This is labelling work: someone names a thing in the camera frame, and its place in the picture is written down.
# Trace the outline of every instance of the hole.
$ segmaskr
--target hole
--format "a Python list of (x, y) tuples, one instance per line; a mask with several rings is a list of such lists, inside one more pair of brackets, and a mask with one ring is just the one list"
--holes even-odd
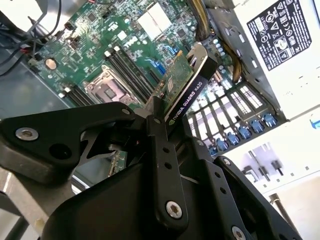
[(167, 169), (172, 169), (171, 164), (168, 163), (168, 162), (165, 162), (165, 163), (164, 163), (164, 166), (165, 166)]
[(27, 138), (31, 138), (33, 136), (32, 132), (29, 130), (23, 130), (22, 135)]
[(69, 159), (72, 155), (70, 148), (67, 145), (61, 143), (53, 144), (49, 148), (49, 152), (52, 157), (59, 160)]
[(192, 55), (191, 57), (188, 58), (188, 62), (191, 67), (194, 67), (196, 65), (196, 61), (197, 61), (197, 58), (194, 57), (194, 55)]
[(227, 191), (226, 191), (223, 187), (220, 187), (220, 191), (221, 191), (223, 194), (227, 194)]
[(283, 236), (282, 234), (279, 234), (279, 238), (281, 239), (281, 240), (288, 240), (285, 236)]
[(165, 153), (167, 153), (167, 154), (170, 152), (169, 149), (166, 148), (166, 147), (162, 148), (162, 150), (163, 150)]

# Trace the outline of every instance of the screw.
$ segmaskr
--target screw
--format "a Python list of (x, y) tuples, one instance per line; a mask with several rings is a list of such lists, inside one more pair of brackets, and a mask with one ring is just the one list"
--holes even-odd
[(204, 146), (204, 143), (201, 140), (196, 141), (200, 146)]
[(39, 137), (39, 133), (29, 127), (21, 127), (15, 131), (15, 136), (23, 141), (34, 141)]
[(154, 120), (157, 124), (160, 124), (160, 123), (161, 123), (159, 119), (154, 118), (153, 120)]
[(168, 201), (165, 205), (165, 209), (170, 217), (174, 219), (180, 219), (182, 217), (182, 209), (178, 203), (174, 201)]
[(232, 233), (236, 240), (246, 240), (244, 232), (237, 226), (232, 227)]
[(130, 114), (130, 112), (125, 108), (122, 109), (122, 112), (125, 113), (125, 114), (128, 114), (128, 115)]
[(224, 158), (223, 161), (224, 161), (224, 163), (227, 164), (228, 166), (231, 165), (231, 163), (230, 163), (230, 161), (229, 161), (228, 159)]

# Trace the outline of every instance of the cable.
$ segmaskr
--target cable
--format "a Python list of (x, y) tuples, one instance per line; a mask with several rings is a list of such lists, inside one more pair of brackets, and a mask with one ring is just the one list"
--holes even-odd
[(202, 0), (187, 0), (197, 22), (196, 38), (206, 40), (210, 36), (210, 24), (206, 8)]
[(59, 0), (59, 7), (58, 7), (58, 13), (57, 13), (57, 17), (56, 17), (56, 22), (55, 22), (55, 26), (52, 29), (52, 31), (50, 31), (49, 33), (47, 33), (43, 36), (28, 38), (26, 40), (18, 42), (16, 45), (13, 45), (13, 46), (0, 46), (0, 49), (14, 49), (14, 48), (17, 48), (23, 44), (27, 44), (27, 43), (35, 41), (35, 40), (40, 40), (40, 39), (45, 39), (47, 37), (50, 37), (55, 32), (55, 30), (57, 29), (57, 27), (59, 25), (61, 12), (62, 12), (62, 0)]
[(220, 39), (220, 41), (222, 42), (222, 46), (225, 49), (225, 51), (228, 53), (228, 55), (232, 59), (232, 65), (233, 65), (232, 81), (234, 83), (237, 83), (239, 82), (239, 79), (242, 74), (242, 63), (238, 58), (238, 56), (236, 55), (236, 53), (228, 46), (228, 44), (226, 44), (226, 42), (223, 41), (222, 39)]
[(9, 67), (9, 69), (7, 71), (5, 71), (4, 73), (0, 74), (0, 77), (4, 77), (4, 76), (7, 76), (9, 73), (11, 73), (21, 62), (22, 60), (24, 59), (24, 54), (22, 54), (18, 59), (17, 61), (11, 66)]
[(20, 49), (16, 49), (14, 50), (11, 55), (6, 59), (4, 60), (3, 62), (0, 63), (0, 67), (4, 66), (5, 64), (7, 64), (18, 52), (20, 51)]
[(101, 2), (101, 1), (95, 1), (95, 0), (87, 0), (91, 4), (98, 4), (98, 5), (111, 5), (114, 4), (116, 1), (113, 0), (112, 2)]

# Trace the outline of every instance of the green circuit board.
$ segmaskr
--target green circuit board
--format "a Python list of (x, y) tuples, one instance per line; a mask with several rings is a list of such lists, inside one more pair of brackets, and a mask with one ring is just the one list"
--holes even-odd
[[(155, 4), (161, 6), (170, 24), (159, 36), (151, 39), (140, 25), (139, 18)], [(64, 30), (44, 46), (39, 52), (42, 60), (29, 62), (57, 93), (70, 83), (84, 89), (85, 84), (101, 73), (102, 65), (110, 65), (105, 59), (106, 51), (115, 47), (123, 49), (136, 64), (140, 71), (136, 71), (138, 76), (143, 74), (156, 86), (150, 71), (159, 79), (162, 74), (152, 61), (158, 61), (166, 68), (175, 57), (173, 50), (182, 50), (186, 55), (186, 46), (195, 43), (197, 26), (184, 0), (117, 0), (110, 6), (85, 3), (68, 24), (74, 29)], [(48, 58), (55, 60), (56, 69), (45, 65)]]

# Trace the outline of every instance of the motherboard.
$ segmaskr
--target motherboard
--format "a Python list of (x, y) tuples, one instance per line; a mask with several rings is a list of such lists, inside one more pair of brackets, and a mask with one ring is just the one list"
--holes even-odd
[[(163, 98), (168, 107), (193, 74), (186, 55), (197, 43), (196, 30), (185, 0), (87, 2), (28, 64), (70, 107), (119, 101), (134, 110), (150, 96)], [(219, 98), (216, 85), (231, 88), (234, 70), (214, 30), (202, 44), (215, 55), (219, 70), (188, 113), (197, 137), (192, 112), (205, 99)], [(123, 169), (125, 159), (125, 152), (117, 152), (109, 175)]]
[[(61, 98), (75, 85), (89, 96), (97, 95), (96, 86), (108, 85), (103, 74), (115, 77), (117, 85), (120, 80), (119, 94), (144, 104), (178, 52), (187, 54), (194, 45), (196, 26), (184, 0), (88, 2), (41, 49), (40, 60), (29, 64)], [(90, 97), (94, 103), (119, 98), (111, 86), (107, 88), (111, 90), (104, 96)], [(79, 101), (66, 102), (82, 106)]]

